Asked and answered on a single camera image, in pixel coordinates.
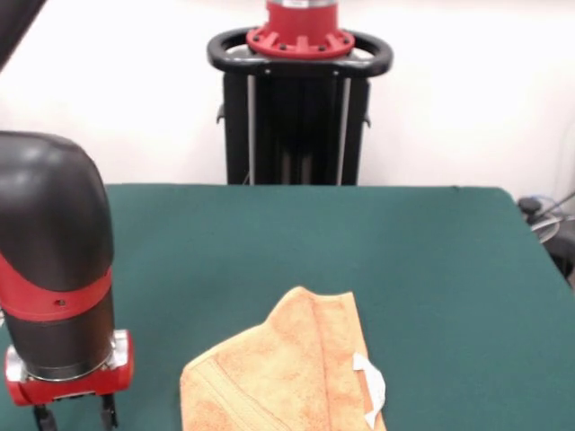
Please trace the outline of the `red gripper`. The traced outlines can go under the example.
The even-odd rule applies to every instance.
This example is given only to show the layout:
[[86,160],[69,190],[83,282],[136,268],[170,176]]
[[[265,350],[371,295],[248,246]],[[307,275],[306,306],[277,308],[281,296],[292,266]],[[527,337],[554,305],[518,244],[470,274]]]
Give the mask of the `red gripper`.
[[46,405],[76,396],[102,396],[101,418],[104,429],[116,429],[118,418],[113,393],[125,391],[134,375],[134,343],[128,330],[115,330],[111,355],[89,374],[72,380],[42,381],[33,376],[9,346],[4,356],[4,380],[17,406],[33,406],[39,431],[57,431],[53,413]]

